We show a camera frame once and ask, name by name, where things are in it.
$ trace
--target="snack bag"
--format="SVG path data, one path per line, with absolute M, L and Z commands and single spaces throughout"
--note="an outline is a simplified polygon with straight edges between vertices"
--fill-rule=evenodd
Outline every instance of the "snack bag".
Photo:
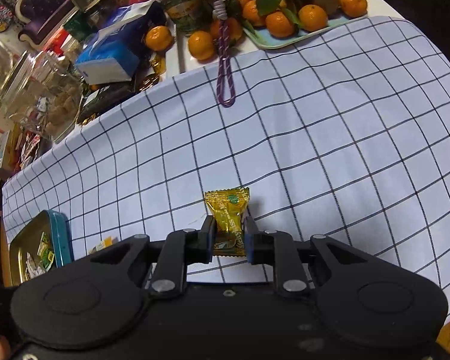
M 25 268 L 26 280 L 36 278 L 37 276 L 46 273 L 45 269 L 42 268 L 41 264 L 38 264 L 38 266 L 35 264 L 35 261 L 29 252 L 27 252 L 26 264 L 27 264 L 27 267 Z
M 48 272 L 53 265 L 53 261 L 55 261 L 55 253 L 50 238 L 45 233 L 42 233 L 42 237 L 40 237 L 37 255 L 40 257 L 44 269 Z
M 250 200 L 248 188 L 205 192 L 205 202 L 217 222 L 214 256 L 245 256 L 242 214 Z
M 112 237 L 107 237 L 103 241 L 101 241 L 98 245 L 95 245 L 93 249 L 89 250 L 88 254 L 95 253 L 96 251 L 101 251 L 102 249 L 109 247 L 111 244 L 113 244 Z

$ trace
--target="box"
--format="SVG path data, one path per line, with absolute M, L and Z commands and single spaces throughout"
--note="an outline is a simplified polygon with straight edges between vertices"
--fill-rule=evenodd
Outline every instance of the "box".
M 13 130 L 4 132 L 0 137 L 0 179 L 7 181 L 13 176 L 15 165 L 18 162 L 15 147 L 22 130 L 15 125 Z
M 90 40 L 75 67 L 89 85 L 130 81 L 140 61 L 152 54 L 143 37 L 165 22 L 165 13 L 155 1 L 119 8 Z
M 94 33 L 94 29 L 87 23 L 85 14 L 81 11 L 77 11 L 70 16 L 63 23 L 63 29 L 79 42 L 83 42 Z

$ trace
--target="small yellow packet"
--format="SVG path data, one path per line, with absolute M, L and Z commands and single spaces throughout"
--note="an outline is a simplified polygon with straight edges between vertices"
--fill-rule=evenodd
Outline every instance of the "small yellow packet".
M 214 256 L 245 256 L 242 214 L 249 200 L 248 188 L 205 192 L 205 202 L 217 222 Z
M 102 240 L 98 245 L 95 245 L 93 249 L 89 250 L 87 254 L 92 254 L 95 253 L 96 251 L 101 251 L 102 249 L 108 248 L 112 244 L 113 244 L 112 237 L 107 237 L 104 240 Z
M 164 55 L 155 54 L 151 60 L 150 64 L 154 69 L 156 74 L 164 74 L 167 71 L 167 63 Z

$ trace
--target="tissue box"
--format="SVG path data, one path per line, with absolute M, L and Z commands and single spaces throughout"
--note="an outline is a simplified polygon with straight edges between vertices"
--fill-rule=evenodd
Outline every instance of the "tissue box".
M 150 58 L 152 52 L 143 37 L 150 28 L 164 25 L 166 17 L 156 1 L 149 7 L 138 5 L 119 8 L 78 57 L 75 67 L 89 85 L 130 81 L 140 61 Z M 101 44 L 92 48 L 100 36 L 104 37 Z
M 84 50 L 75 67 L 89 85 L 130 81 L 137 70 L 139 58 L 122 42 L 116 40 L 101 44 L 96 49 Z
M 116 10 L 114 15 L 112 15 L 106 21 L 106 27 L 111 27 L 116 25 L 120 21 L 126 20 L 127 16 L 134 12 L 139 7 L 150 5 L 147 12 L 130 23 L 123 25 L 118 31 L 111 33 L 108 36 L 108 40 L 120 40 L 128 49 L 133 52 L 140 60 L 148 59 L 151 55 L 151 50 L 145 45 L 143 37 L 149 32 L 150 28 L 156 26 L 164 26 L 167 22 L 165 17 L 165 12 L 161 5 L 156 1 L 145 2 L 142 4 L 134 4 L 129 7 L 122 7 Z

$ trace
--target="white tablecloth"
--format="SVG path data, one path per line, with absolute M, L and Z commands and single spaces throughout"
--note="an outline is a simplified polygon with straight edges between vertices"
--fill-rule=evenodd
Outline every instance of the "white tablecloth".
M 200 228 L 203 192 L 250 187 L 259 228 L 323 233 L 437 283 L 450 309 L 450 64 L 413 24 L 377 16 L 169 79 L 67 137 L 3 190 L 9 242 L 43 209 L 73 254 L 101 239 Z M 188 280 L 270 280 L 244 258 Z

